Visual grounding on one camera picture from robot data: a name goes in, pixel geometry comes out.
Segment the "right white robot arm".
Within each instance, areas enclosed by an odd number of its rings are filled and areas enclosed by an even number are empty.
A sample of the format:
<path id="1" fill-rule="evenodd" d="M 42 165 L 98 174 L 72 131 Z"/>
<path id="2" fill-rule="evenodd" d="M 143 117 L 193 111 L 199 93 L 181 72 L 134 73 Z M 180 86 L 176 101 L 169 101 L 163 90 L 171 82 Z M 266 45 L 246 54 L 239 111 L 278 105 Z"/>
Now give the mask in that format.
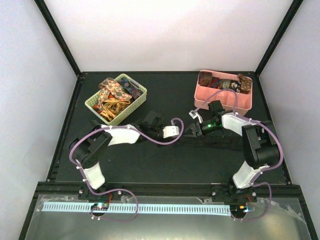
<path id="1" fill-rule="evenodd" d="M 231 177 L 231 186 L 227 189 L 228 198 L 240 201 L 246 195 L 246 188 L 252 187 L 263 172 L 278 168 L 284 153 L 270 121 L 257 121 L 244 117 L 232 110 L 225 110 L 219 100 L 208 104 L 211 118 L 203 120 L 197 110 L 189 115 L 196 122 L 184 131 L 185 140 L 204 139 L 206 136 L 222 130 L 229 130 L 242 138 L 244 162 Z"/>

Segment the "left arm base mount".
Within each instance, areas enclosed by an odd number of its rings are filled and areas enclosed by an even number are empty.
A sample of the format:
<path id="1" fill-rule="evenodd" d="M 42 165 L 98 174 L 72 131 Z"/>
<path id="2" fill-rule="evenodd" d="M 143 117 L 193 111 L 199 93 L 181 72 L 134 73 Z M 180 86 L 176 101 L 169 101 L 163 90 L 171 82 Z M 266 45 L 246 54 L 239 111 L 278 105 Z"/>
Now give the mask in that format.
<path id="1" fill-rule="evenodd" d="M 118 183 L 105 183 L 98 189 L 92 189 L 92 191 L 95 192 L 95 194 L 93 194 L 89 190 L 88 186 L 84 184 L 83 186 L 81 186 L 78 192 L 78 199 L 86 200 L 89 202 L 107 202 L 110 199 L 118 201 L 124 193 L 122 187 L 123 186 Z"/>

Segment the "black necktie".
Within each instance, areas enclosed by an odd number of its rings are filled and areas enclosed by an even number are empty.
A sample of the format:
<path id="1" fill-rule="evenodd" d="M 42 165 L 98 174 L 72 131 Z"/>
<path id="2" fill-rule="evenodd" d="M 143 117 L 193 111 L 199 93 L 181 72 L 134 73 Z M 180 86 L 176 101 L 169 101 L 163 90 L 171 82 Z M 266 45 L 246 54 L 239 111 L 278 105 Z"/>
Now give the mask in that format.
<path id="1" fill-rule="evenodd" d="M 177 144 L 190 147 L 212 147 L 228 150 L 243 150 L 242 138 L 239 136 L 207 135 L 201 137 L 182 136 Z"/>

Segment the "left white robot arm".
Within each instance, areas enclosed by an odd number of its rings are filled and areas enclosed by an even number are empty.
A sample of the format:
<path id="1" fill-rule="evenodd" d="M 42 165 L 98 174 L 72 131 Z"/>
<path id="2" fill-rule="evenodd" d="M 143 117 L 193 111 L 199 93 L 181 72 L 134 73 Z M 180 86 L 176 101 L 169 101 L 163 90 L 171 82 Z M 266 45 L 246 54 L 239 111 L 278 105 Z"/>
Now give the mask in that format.
<path id="1" fill-rule="evenodd" d="M 150 111 L 145 118 L 136 123 L 118 126 L 96 124 L 83 138 L 75 138 L 68 147 L 69 158 L 83 173 L 88 182 L 89 193 L 97 200 L 103 199 L 108 192 L 105 177 L 100 167 L 99 155 L 109 146 L 137 144 L 150 140 L 162 145 L 165 140 L 179 135 L 173 125 L 164 125 L 163 118 L 156 111 Z"/>

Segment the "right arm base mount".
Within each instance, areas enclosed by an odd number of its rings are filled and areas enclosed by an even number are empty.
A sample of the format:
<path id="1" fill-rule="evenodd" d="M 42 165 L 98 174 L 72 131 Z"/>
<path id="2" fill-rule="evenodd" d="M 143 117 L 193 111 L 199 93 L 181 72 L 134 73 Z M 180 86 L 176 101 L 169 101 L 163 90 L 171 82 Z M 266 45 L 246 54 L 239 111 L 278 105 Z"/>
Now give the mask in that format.
<path id="1" fill-rule="evenodd" d="M 255 189 L 236 188 L 233 184 L 213 184 L 211 185 L 211 197 L 213 202 L 224 203 L 256 203 L 257 197 L 253 195 Z"/>

